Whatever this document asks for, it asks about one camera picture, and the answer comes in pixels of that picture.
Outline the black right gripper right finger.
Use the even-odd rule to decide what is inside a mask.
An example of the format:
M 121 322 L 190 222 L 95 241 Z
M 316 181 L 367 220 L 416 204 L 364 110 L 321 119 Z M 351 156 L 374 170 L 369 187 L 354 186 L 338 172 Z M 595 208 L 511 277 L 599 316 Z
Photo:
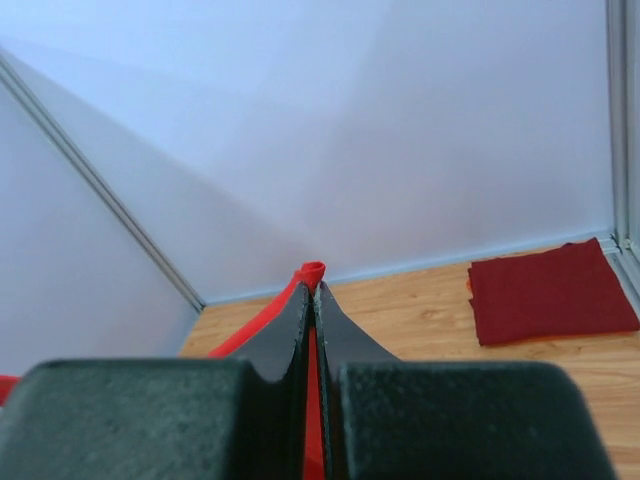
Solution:
M 330 479 L 612 479 L 585 398 L 537 361 L 403 361 L 314 295 Z

